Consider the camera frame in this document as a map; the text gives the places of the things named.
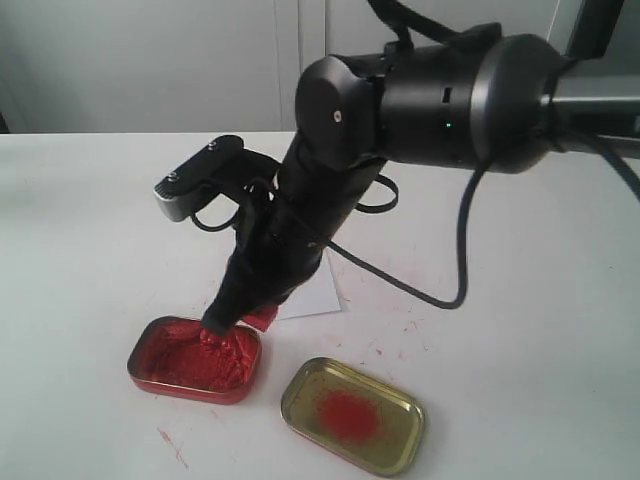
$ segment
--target red tin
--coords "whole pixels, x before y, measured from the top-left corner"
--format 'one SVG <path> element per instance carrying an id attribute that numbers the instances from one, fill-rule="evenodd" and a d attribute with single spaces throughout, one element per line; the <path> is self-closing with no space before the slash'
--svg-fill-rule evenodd
<path id="1" fill-rule="evenodd" d="M 176 328 L 186 331 L 187 335 L 189 335 L 189 341 L 198 342 L 199 322 L 189 318 L 161 317 L 147 325 L 142 332 L 127 362 L 129 375 L 138 387 L 155 394 L 227 405 L 239 402 L 247 396 L 255 380 L 262 353 L 260 337 L 253 329 L 236 326 L 230 332 L 230 335 L 236 336 L 236 338 L 242 337 L 245 339 L 244 347 L 247 347 L 238 347 L 242 351 L 242 358 L 238 360 L 236 370 L 242 374 L 240 377 L 238 375 L 234 377 L 234 387 L 230 389 L 208 389 L 202 388 L 202 384 L 198 386 L 189 385 L 190 380 L 177 379 L 174 375 L 176 372 L 167 372 L 166 368 L 159 368 L 157 371 L 153 371 L 153 367 L 149 367 L 149 365 L 161 365 L 162 362 L 166 361 L 169 358 L 168 356 L 171 355 L 172 348 L 181 348 L 180 345 L 182 344 L 179 342 L 183 341 L 182 336 L 176 341 L 175 335 L 172 336 L 173 334 L 170 331 L 170 329 Z M 213 369 L 211 372 L 215 373 L 215 363 L 211 365 Z"/>

